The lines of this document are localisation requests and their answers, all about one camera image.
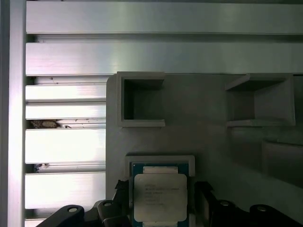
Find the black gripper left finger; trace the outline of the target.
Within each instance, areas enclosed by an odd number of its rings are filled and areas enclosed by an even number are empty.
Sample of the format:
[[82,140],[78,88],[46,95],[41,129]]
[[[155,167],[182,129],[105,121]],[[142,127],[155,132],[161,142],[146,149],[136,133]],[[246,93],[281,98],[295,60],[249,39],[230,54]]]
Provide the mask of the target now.
[[67,205],[42,222],[44,227],[131,227],[129,181],[118,180],[111,200],[97,201],[85,211],[80,205]]

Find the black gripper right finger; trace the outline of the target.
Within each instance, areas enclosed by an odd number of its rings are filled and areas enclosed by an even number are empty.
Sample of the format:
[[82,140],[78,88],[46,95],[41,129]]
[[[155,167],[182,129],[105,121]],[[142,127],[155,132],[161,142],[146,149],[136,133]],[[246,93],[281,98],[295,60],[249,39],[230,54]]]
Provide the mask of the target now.
[[264,204],[244,211],[233,202],[219,200],[208,182],[196,182],[195,214],[205,227],[291,227],[293,220],[284,213]]

